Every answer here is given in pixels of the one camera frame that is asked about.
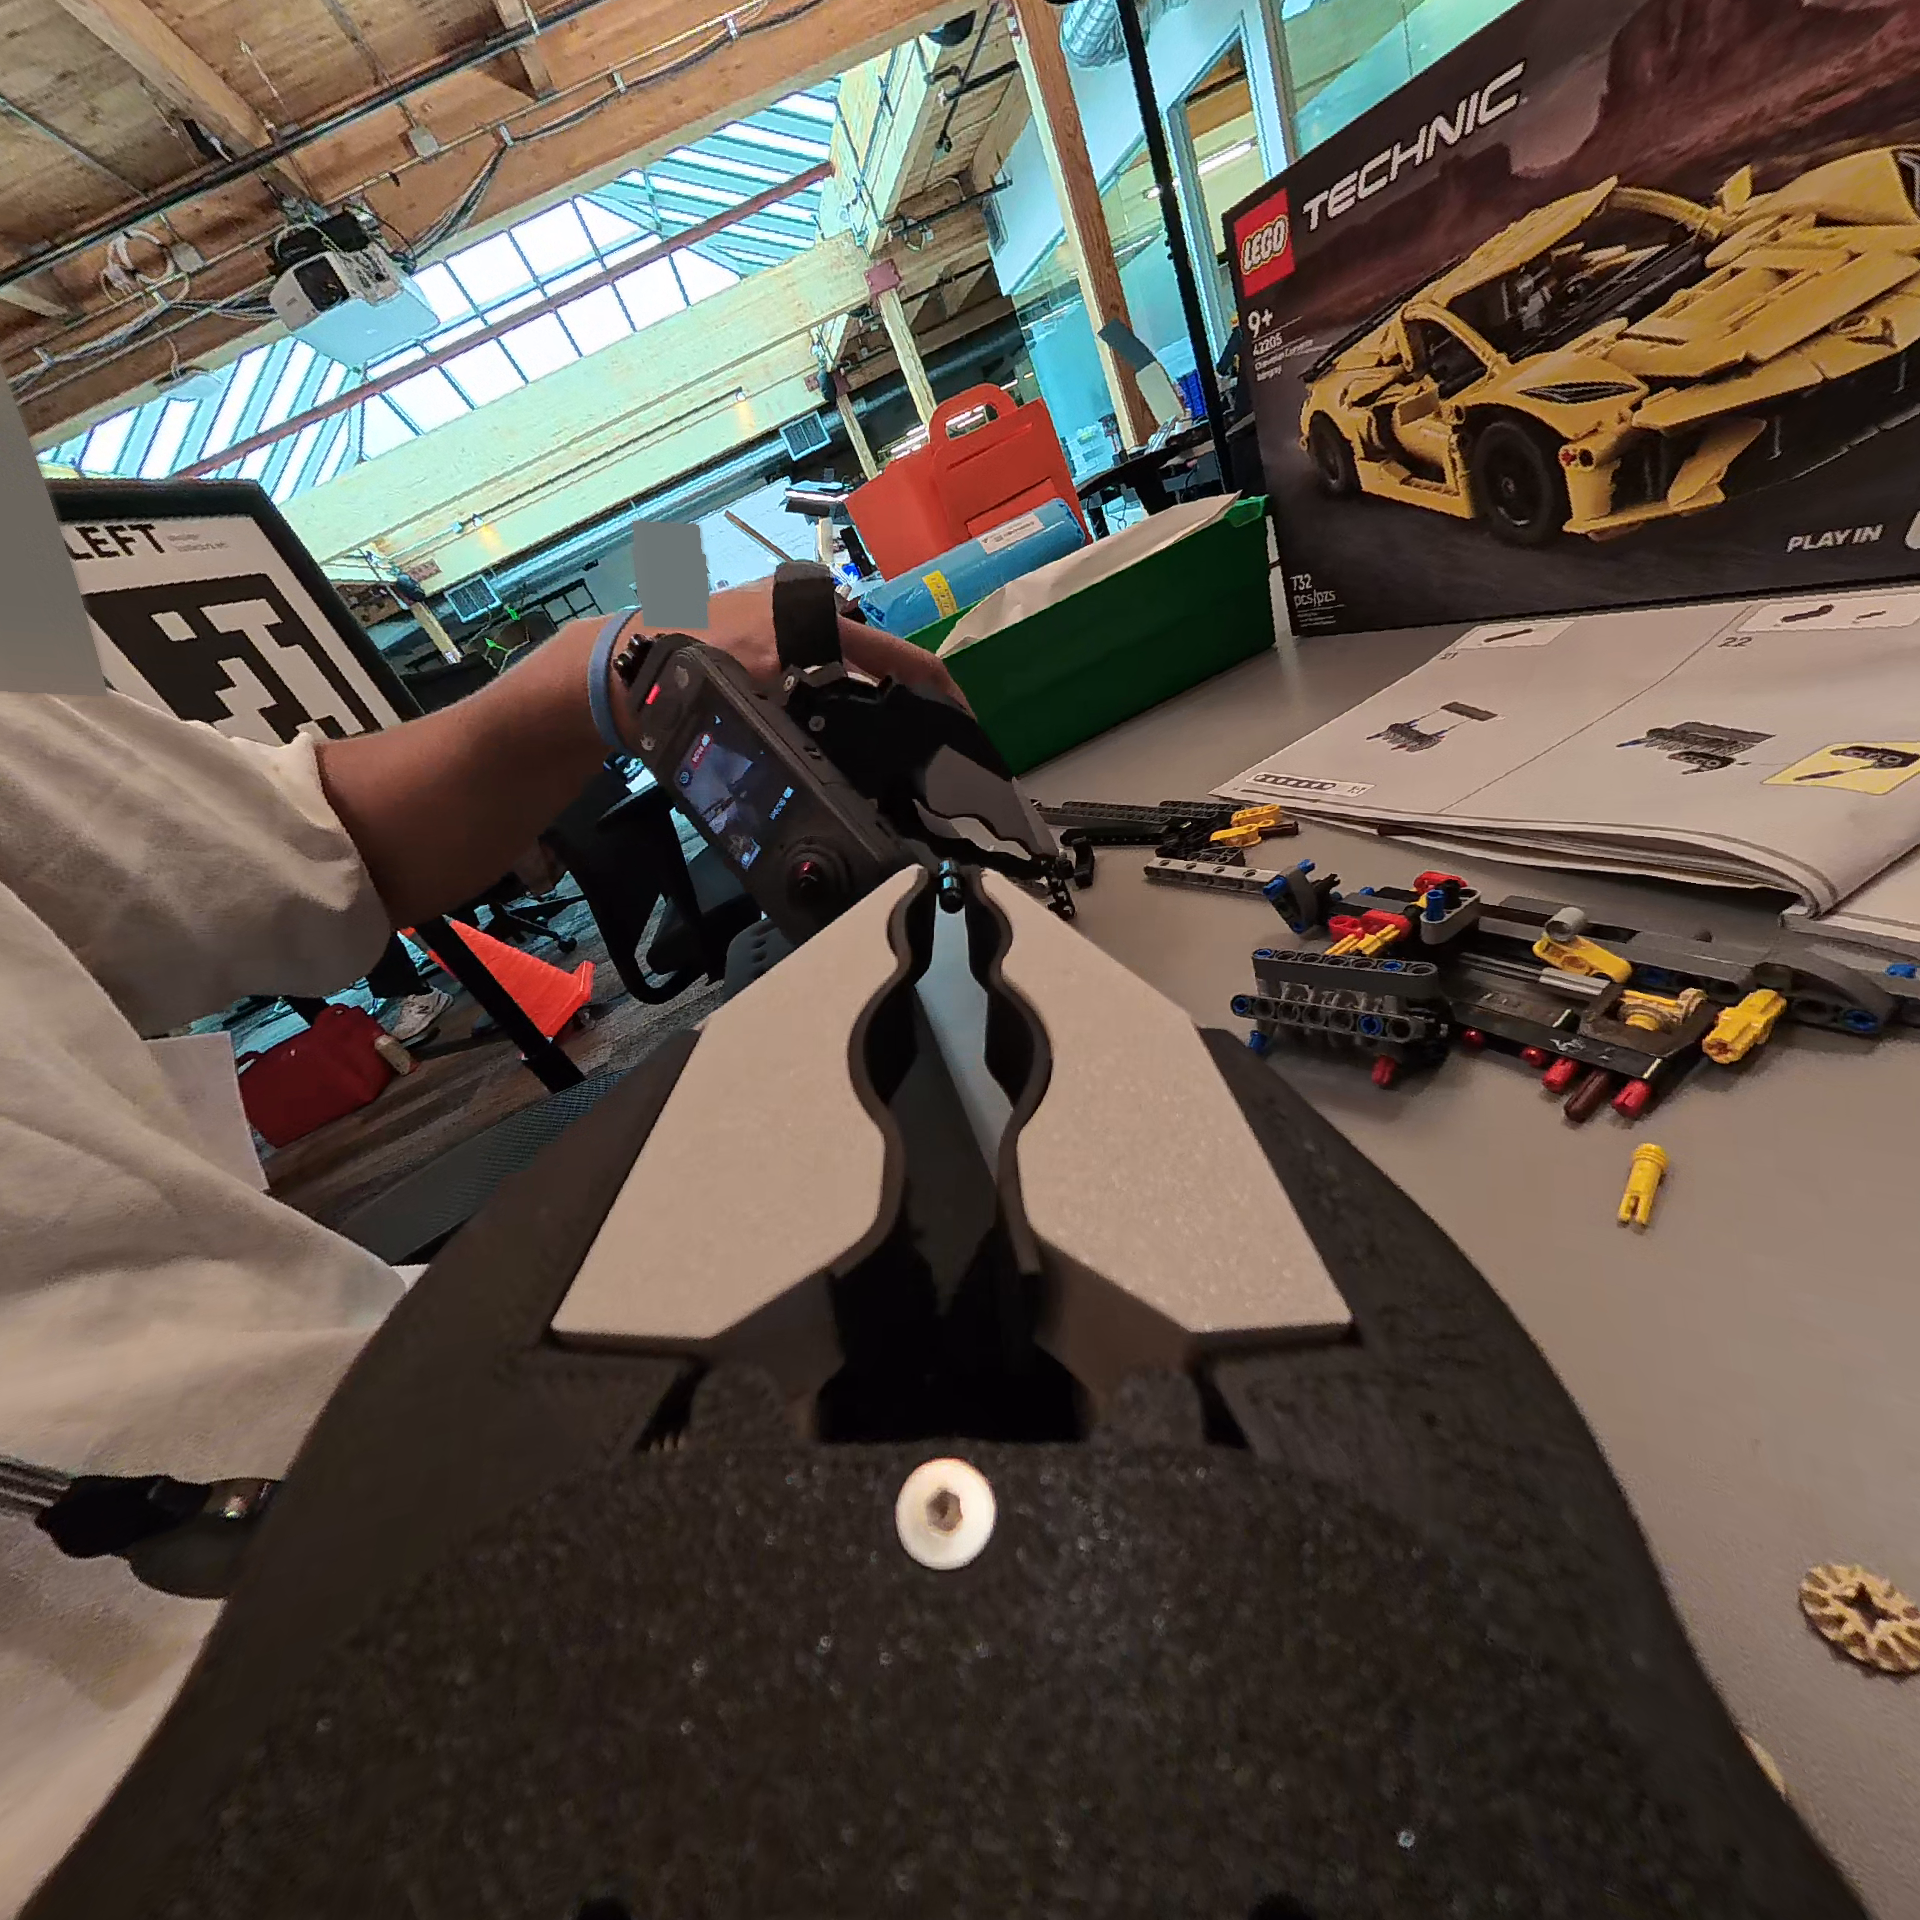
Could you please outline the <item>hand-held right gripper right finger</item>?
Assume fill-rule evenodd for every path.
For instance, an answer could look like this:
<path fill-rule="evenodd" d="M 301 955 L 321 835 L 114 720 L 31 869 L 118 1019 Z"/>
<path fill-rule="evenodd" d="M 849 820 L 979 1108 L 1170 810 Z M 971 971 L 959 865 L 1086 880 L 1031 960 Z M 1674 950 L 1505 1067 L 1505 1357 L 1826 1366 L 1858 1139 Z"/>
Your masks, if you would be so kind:
<path fill-rule="evenodd" d="M 1106 1414 L 1142 1377 L 1318 1349 L 1352 1310 L 1185 1011 L 995 873 L 967 882 L 959 1102 L 1015 1325 Z"/>

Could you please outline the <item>pile of dark lego beams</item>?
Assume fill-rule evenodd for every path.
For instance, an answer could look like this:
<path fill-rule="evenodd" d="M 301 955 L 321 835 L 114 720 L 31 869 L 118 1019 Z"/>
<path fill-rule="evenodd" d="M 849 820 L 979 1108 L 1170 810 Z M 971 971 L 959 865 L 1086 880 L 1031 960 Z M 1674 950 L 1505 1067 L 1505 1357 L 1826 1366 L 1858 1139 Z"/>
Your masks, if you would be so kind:
<path fill-rule="evenodd" d="M 1248 849 L 1218 843 L 1214 840 L 1215 830 L 1222 830 L 1237 810 L 1246 806 L 1222 801 L 1166 801 L 1157 805 L 1069 801 L 1040 805 L 1040 817 L 1055 836 L 1066 830 L 1080 832 L 1095 854 L 1106 849 L 1142 849 L 1152 858 L 1209 859 L 1232 867 L 1242 867 L 1246 858 L 1261 843 L 1294 836 L 1272 836 Z"/>

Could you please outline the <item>lego set box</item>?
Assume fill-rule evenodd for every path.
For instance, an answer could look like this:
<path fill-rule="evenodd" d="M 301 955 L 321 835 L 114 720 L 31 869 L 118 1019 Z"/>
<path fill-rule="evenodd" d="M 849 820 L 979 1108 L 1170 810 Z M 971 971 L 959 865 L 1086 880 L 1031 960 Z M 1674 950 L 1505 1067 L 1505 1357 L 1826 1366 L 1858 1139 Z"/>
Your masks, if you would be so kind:
<path fill-rule="evenodd" d="M 1913 582 L 1917 5 L 1362 11 L 1221 219 L 1294 630 Z"/>

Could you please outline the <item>red plastic tote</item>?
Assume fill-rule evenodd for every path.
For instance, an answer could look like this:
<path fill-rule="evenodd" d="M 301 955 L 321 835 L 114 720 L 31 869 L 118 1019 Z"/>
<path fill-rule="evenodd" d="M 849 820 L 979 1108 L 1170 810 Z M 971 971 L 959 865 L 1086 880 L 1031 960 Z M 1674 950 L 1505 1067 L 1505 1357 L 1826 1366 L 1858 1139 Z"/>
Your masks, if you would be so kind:
<path fill-rule="evenodd" d="M 944 400 L 927 444 L 854 490 L 848 512 L 882 579 L 1061 500 L 1086 526 L 1043 400 L 978 384 Z"/>

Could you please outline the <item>green plastic bin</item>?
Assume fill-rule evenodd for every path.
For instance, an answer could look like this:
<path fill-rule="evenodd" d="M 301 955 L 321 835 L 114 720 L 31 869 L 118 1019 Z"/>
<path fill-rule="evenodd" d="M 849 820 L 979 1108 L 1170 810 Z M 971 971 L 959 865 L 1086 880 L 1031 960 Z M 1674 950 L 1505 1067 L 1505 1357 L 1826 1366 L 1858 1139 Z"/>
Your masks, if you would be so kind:
<path fill-rule="evenodd" d="M 1242 499 L 1130 582 L 1077 593 L 942 658 L 1011 774 L 1274 646 L 1269 508 L 1264 497 Z M 936 653 L 957 618 L 909 640 Z"/>

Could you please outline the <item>orange striped cone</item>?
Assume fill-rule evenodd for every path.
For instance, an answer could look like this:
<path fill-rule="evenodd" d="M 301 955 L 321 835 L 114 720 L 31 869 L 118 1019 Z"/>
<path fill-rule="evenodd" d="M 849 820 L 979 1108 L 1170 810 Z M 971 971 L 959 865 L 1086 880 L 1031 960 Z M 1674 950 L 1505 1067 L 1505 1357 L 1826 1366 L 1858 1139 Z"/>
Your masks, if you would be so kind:
<path fill-rule="evenodd" d="M 461 921 L 448 926 L 544 1040 L 554 1040 L 587 1019 L 592 963 L 563 969 Z"/>

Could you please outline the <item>tan lego gear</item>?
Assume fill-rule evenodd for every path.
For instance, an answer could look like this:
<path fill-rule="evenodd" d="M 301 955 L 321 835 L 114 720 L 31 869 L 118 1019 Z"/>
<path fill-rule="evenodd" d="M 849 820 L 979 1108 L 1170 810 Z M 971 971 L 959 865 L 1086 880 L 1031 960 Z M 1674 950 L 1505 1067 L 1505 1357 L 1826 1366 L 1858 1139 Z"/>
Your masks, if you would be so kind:
<path fill-rule="evenodd" d="M 1917 1604 L 1882 1574 L 1856 1564 L 1802 1573 L 1802 1621 L 1853 1665 L 1897 1677 L 1917 1675 Z"/>

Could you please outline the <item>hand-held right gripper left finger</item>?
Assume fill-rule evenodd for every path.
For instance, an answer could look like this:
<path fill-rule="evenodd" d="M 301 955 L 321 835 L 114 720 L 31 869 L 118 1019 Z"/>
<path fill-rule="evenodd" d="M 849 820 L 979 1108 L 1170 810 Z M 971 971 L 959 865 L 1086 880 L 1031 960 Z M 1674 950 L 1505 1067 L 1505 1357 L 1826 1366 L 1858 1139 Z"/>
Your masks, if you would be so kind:
<path fill-rule="evenodd" d="M 701 1026 L 549 1324 L 566 1352 L 682 1366 L 651 1435 L 752 1388 L 799 1435 L 944 1409 L 891 1112 L 930 918 L 925 873 L 901 872 Z"/>

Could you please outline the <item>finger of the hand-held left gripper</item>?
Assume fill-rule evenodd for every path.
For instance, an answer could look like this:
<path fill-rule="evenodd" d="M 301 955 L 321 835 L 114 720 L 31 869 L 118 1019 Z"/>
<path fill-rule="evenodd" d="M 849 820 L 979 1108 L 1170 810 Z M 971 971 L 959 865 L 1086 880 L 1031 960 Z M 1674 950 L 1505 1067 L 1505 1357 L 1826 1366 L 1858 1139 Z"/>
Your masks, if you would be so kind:
<path fill-rule="evenodd" d="M 998 873 L 1043 892 L 1040 854 L 1058 840 L 1009 779 L 925 779 L 921 843 L 935 865 Z"/>

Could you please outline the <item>person's left forearm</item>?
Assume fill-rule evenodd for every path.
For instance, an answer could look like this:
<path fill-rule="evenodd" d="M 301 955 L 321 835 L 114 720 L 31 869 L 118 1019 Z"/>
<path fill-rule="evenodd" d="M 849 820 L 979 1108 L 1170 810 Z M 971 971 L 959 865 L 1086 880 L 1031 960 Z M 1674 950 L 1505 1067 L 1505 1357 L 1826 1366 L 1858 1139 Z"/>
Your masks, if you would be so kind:
<path fill-rule="evenodd" d="M 477 898 L 603 771 L 581 620 L 486 688 L 399 728 L 317 747 L 326 802 L 395 928 Z"/>

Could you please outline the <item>blue wristband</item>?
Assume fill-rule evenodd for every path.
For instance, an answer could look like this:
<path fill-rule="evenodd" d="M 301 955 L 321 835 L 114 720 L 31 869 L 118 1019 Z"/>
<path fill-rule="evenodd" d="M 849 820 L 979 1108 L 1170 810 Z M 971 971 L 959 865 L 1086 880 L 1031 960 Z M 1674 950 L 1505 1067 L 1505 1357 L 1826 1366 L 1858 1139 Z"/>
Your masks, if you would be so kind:
<path fill-rule="evenodd" d="M 646 652 L 649 638 L 637 609 L 607 616 L 592 636 L 587 704 L 592 728 L 609 762 L 627 752 L 624 728 L 633 710 L 633 683 Z"/>

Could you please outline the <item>red bag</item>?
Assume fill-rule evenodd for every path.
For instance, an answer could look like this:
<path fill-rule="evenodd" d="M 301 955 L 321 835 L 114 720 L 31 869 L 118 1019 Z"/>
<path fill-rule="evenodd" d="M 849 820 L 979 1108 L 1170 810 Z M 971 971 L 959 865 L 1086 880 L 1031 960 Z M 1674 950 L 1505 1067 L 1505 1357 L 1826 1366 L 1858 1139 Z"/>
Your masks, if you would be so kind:
<path fill-rule="evenodd" d="M 365 1108 L 414 1056 L 357 1006 L 326 1004 L 301 1033 L 234 1056 L 238 1094 L 253 1134 L 286 1148 Z"/>

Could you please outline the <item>blue cylinder roll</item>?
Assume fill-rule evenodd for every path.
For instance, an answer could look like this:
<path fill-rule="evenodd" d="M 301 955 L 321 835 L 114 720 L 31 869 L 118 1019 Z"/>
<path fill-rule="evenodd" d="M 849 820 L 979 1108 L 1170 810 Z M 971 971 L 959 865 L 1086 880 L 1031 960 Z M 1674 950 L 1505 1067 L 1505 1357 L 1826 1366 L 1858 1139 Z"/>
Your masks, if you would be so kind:
<path fill-rule="evenodd" d="M 1047 499 L 1034 510 L 863 590 L 856 605 L 871 626 L 904 638 L 967 613 L 994 590 L 1086 545 L 1087 529 L 1073 505 Z"/>

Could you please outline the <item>grey ceiling unit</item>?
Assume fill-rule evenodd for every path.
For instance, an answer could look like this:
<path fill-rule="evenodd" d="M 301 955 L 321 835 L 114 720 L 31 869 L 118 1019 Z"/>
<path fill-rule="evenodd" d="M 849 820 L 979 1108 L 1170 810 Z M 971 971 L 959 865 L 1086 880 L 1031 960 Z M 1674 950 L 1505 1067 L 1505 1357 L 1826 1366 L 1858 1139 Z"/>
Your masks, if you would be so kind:
<path fill-rule="evenodd" d="M 361 209 L 288 225 L 269 240 L 275 322 L 313 352 L 368 368 L 427 340 L 441 317 Z"/>

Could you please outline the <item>framed marker sign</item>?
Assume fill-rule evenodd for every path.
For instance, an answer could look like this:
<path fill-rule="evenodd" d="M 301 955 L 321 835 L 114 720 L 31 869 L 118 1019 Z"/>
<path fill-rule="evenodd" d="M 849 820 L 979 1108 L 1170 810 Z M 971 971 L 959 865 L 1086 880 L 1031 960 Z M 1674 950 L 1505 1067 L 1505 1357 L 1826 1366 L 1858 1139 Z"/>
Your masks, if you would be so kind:
<path fill-rule="evenodd" d="M 111 688 L 264 745 L 417 717 L 258 483 L 53 477 L 47 492 Z"/>

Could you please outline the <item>white shirt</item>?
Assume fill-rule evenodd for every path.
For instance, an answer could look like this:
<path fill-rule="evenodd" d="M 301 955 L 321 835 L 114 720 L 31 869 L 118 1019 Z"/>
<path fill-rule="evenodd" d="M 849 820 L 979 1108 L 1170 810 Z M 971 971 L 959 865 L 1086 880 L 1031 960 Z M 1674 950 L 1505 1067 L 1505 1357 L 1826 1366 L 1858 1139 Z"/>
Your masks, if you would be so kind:
<path fill-rule="evenodd" d="M 289 1465 L 402 1282 L 213 1160 L 151 1036 L 339 990 L 391 933 L 311 744 L 5 694 L 6 1454 L 187 1481 Z"/>

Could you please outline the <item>instruction booklet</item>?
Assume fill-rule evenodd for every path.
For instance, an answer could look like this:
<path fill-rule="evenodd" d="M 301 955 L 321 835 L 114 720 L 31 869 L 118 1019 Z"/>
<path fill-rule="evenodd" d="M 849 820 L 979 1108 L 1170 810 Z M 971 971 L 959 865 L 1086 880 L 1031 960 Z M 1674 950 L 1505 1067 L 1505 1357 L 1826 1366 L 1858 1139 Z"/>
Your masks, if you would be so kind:
<path fill-rule="evenodd" d="M 1215 790 L 1914 958 L 1917 590 L 1494 620 Z"/>

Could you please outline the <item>lego chassis assembly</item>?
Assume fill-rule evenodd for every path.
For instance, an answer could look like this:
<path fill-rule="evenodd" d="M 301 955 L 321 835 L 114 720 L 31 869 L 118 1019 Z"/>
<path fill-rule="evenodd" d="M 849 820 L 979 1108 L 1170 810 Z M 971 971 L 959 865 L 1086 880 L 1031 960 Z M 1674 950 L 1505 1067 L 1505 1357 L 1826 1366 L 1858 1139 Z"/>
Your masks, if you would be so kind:
<path fill-rule="evenodd" d="M 1309 861 L 1294 872 L 1264 894 L 1294 940 L 1280 950 L 1432 963 L 1458 1026 L 1445 1058 L 1521 1064 L 1571 1124 L 1599 1108 L 1639 1121 L 1702 1066 L 1747 1072 L 1792 1024 L 1858 1043 L 1917 1024 L 1914 963 L 1843 958 L 1805 934 L 1719 944 L 1571 904 L 1485 900 L 1448 872 L 1358 889 Z"/>

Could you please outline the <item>person's left hand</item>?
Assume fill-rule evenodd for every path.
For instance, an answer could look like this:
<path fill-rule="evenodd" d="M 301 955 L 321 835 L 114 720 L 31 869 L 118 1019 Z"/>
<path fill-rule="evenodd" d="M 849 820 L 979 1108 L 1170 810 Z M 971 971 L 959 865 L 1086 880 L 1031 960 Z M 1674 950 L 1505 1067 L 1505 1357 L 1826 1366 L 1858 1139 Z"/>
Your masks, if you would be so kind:
<path fill-rule="evenodd" d="M 641 616 L 631 616 L 616 633 L 611 658 L 621 658 L 662 633 L 682 633 L 731 656 L 757 686 L 771 686 L 778 680 L 771 602 L 774 582 L 760 581 L 709 594 L 705 625 L 701 626 L 657 628 L 643 625 Z M 965 693 L 935 653 L 842 613 L 835 618 L 835 633 L 849 672 L 867 682 L 895 682 L 971 713 Z"/>

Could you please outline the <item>white paper bag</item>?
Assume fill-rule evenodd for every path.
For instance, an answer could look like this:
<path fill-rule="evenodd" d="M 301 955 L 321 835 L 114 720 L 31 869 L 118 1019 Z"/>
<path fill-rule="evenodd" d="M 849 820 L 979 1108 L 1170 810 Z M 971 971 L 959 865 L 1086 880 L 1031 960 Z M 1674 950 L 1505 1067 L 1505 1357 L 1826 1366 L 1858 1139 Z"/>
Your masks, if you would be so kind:
<path fill-rule="evenodd" d="M 959 616 L 949 638 L 935 649 L 935 656 L 951 658 L 961 653 L 971 645 L 1113 579 L 1130 582 L 1134 576 L 1142 576 L 1142 568 L 1152 557 L 1170 548 L 1178 553 L 1191 539 L 1229 517 L 1242 504 L 1246 499 L 1240 494 L 1195 499 L 1139 518 L 1117 536 L 1090 541 L 1061 561 L 1034 568 L 995 588 L 969 613 Z"/>

